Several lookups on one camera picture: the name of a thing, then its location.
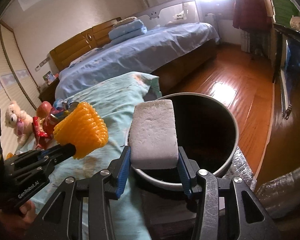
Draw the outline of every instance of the black trash bin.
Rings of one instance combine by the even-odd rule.
[[[160,99],[170,99],[176,121],[178,146],[201,169],[222,177],[231,165],[238,144],[238,125],[234,116],[219,101],[198,93],[178,93]],[[173,191],[182,191],[177,168],[138,170],[151,184]]]

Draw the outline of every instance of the white rectangular block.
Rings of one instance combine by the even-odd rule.
[[[148,101],[135,106],[130,128],[131,165],[136,169],[172,169],[178,162],[172,101]]]

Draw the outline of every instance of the wooden floor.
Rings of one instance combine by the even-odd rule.
[[[266,144],[272,107],[270,60],[242,52],[236,45],[220,45],[211,59],[170,93],[197,92],[222,102],[239,126],[239,147],[255,174]]]

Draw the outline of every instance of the teal blanket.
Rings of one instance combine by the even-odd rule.
[[[107,168],[111,160],[119,158],[132,121],[134,106],[143,102],[143,97],[152,89],[161,96],[158,77],[139,72],[130,72],[103,81],[70,97],[73,101],[90,103],[104,119],[108,127],[109,142],[94,150],[81,160],[70,158],[56,166],[50,175],[50,183],[33,198],[37,212],[41,210],[56,187],[68,176],[76,179],[89,178],[101,169]],[[21,152],[33,147],[31,137]],[[117,240],[151,239],[141,211],[141,198],[132,177],[128,178],[125,191],[117,201],[111,201],[113,228]],[[83,204],[83,238],[88,239],[88,204]]]

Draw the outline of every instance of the metal bolt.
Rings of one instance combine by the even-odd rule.
[[[72,177],[66,178],[66,183],[70,184],[70,183],[73,183],[73,182],[74,182],[74,178],[72,178]]]
[[[240,177],[234,177],[233,180],[234,180],[235,183],[241,183],[242,182],[242,179]]]
[[[109,174],[110,174],[110,171],[108,171],[108,170],[102,170],[102,171],[100,171],[100,174],[101,174],[102,176],[106,176],[106,175],[109,175]]]
[[[199,174],[200,174],[201,176],[206,176],[206,175],[208,174],[208,171],[205,170],[205,169],[201,169],[201,170],[199,170],[198,172],[199,172]]]

